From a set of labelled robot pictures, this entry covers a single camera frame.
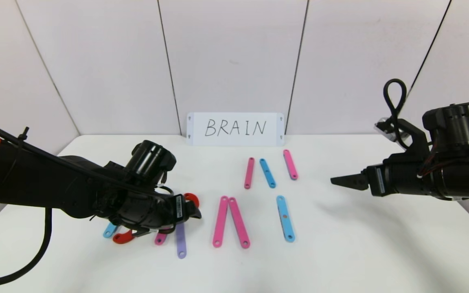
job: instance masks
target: barcode label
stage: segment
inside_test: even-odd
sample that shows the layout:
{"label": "barcode label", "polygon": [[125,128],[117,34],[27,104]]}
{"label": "barcode label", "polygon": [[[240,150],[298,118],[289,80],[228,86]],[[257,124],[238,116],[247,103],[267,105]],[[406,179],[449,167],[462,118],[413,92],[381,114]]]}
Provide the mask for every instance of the barcode label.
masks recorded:
{"label": "barcode label", "polygon": [[177,218],[182,217],[182,195],[177,197]]}

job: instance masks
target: pink plastic strip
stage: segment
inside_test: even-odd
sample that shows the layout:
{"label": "pink plastic strip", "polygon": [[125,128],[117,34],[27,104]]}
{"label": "pink plastic strip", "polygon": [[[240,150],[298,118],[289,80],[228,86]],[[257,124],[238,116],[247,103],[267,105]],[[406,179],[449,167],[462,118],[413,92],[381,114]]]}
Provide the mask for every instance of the pink plastic strip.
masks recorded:
{"label": "pink plastic strip", "polygon": [[216,217],[215,234],[213,235],[214,247],[222,246],[222,240],[224,239],[224,228],[226,226],[228,200],[228,197],[220,198],[220,207],[218,208],[218,216]]}
{"label": "pink plastic strip", "polygon": [[155,244],[156,245],[162,245],[164,244],[164,241],[166,241],[167,234],[160,234],[157,233],[157,237],[155,237]]}
{"label": "pink plastic strip", "polygon": [[251,241],[249,241],[249,236],[245,230],[242,215],[240,214],[235,198],[229,198],[229,207],[231,208],[231,215],[233,215],[234,226],[236,227],[240,244],[242,245],[242,248],[249,248],[249,246],[251,246]]}
{"label": "pink plastic strip", "polygon": [[289,150],[283,150],[283,157],[285,158],[285,163],[287,164],[287,169],[289,170],[289,176],[291,176],[291,179],[298,179],[298,172],[296,172],[296,167],[294,167],[291,152],[289,152]]}
{"label": "pink plastic strip", "polygon": [[254,169],[254,158],[250,157],[247,163],[247,172],[245,173],[245,189],[251,188],[251,182],[253,182],[253,169]]}

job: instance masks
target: paper sign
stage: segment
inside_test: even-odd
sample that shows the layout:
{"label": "paper sign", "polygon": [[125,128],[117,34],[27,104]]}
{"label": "paper sign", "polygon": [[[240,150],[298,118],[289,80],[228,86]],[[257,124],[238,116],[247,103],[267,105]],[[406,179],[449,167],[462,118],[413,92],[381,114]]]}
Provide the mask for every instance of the paper sign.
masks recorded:
{"label": "paper sign", "polygon": [[281,113],[189,113],[191,145],[280,146],[285,143]]}

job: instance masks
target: blue plastic strip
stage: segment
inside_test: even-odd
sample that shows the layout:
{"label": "blue plastic strip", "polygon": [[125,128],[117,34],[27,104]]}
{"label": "blue plastic strip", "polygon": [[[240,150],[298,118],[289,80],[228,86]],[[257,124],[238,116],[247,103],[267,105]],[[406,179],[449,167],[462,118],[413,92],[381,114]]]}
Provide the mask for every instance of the blue plastic strip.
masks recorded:
{"label": "blue plastic strip", "polygon": [[177,256],[182,259],[188,254],[186,250],[186,233],[184,232],[184,223],[177,224],[175,228],[175,234],[177,235]]}
{"label": "blue plastic strip", "polygon": [[278,212],[280,214],[281,228],[283,229],[283,237],[287,242],[294,242],[296,236],[294,235],[294,230],[292,229],[291,217],[289,216],[289,211],[287,210],[287,203],[285,198],[279,195],[276,198],[278,204]]}
{"label": "blue plastic strip", "polygon": [[267,162],[265,161],[264,158],[260,159],[260,165],[262,165],[262,170],[264,171],[265,178],[267,179],[267,183],[269,184],[269,187],[275,188],[276,181],[274,181],[274,178],[272,178],[272,174],[270,172],[269,166],[267,165]]}
{"label": "blue plastic strip", "polygon": [[103,236],[104,238],[111,238],[115,232],[117,231],[117,226],[115,226],[112,223],[108,223],[108,227],[106,227],[106,230],[104,230]]}

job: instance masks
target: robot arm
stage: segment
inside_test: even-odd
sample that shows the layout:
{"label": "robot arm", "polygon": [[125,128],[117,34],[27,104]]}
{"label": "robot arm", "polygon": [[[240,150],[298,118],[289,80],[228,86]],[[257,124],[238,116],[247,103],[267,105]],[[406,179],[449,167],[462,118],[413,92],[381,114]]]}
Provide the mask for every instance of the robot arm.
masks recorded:
{"label": "robot arm", "polygon": [[[143,141],[126,167],[109,162],[101,167],[78,156],[57,157],[25,143],[26,132],[14,137],[0,129],[0,203],[45,208],[45,234],[34,259],[0,278],[12,282],[32,269],[45,253],[52,233],[52,208],[74,218],[98,216],[140,234],[169,234],[175,225],[201,213],[183,195],[161,186],[175,166],[175,156],[162,146]],[[170,192],[157,193],[156,188]]]}
{"label": "robot arm", "polygon": [[[402,81],[395,82],[404,87]],[[387,102],[391,83],[385,85]],[[469,103],[452,104],[423,115],[430,143],[422,130],[397,119],[399,106],[393,109],[390,102],[389,107],[392,117],[380,120],[376,128],[400,145],[406,146],[403,139],[411,137],[412,144],[405,147],[404,153],[392,154],[382,164],[368,166],[361,174],[331,178],[331,182],[357,190],[366,190],[370,185],[372,195],[377,197],[405,193],[431,195],[441,200],[469,198]]]}

